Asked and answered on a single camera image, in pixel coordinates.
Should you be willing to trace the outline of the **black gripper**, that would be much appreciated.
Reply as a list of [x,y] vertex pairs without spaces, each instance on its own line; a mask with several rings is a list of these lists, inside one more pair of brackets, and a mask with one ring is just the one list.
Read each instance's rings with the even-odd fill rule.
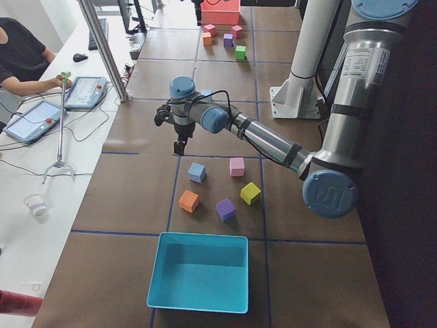
[[187,125],[175,123],[174,129],[178,134],[178,139],[173,143],[173,152],[176,155],[184,155],[184,150],[188,143],[188,139],[193,137],[195,123],[192,122]]

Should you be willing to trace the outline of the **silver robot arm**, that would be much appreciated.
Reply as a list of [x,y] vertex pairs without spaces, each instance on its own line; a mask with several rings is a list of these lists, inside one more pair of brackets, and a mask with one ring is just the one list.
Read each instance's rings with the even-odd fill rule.
[[353,1],[344,30],[345,57],[324,141],[316,152],[304,149],[229,102],[212,102],[187,76],[174,78],[169,100],[156,112],[156,124],[173,125],[176,154],[183,154],[196,126],[216,134],[228,130],[260,154],[295,171],[302,197],[313,213],[338,218],[358,201],[356,179],[363,169],[361,148],[393,47],[403,40],[414,1]]

